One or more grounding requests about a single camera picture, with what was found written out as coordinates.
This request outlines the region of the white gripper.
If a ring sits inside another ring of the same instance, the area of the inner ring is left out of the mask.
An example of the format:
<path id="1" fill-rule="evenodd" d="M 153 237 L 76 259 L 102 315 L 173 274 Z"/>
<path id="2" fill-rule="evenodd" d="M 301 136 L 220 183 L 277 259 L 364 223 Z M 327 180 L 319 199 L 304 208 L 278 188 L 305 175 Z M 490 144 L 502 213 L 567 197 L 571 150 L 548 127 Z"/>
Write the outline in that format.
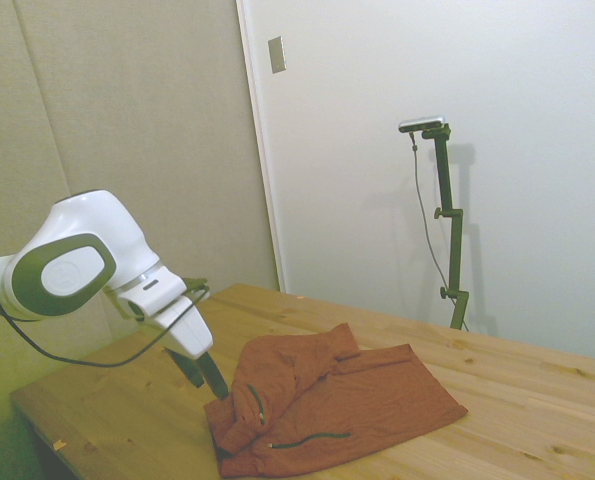
<path id="1" fill-rule="evenodd" d="M 145 325 L 155 336 L 163 335 L 160 342 L 185 378 L 200 388 L 204 380 L 219 400 L 228 397 L 228 385 L 209 349 L 212 334 L 196 305 L 186 296 L 180 296 L 154 317 L 147 317 Z M 198 359 L 198 367 L 192 360 Z"/>

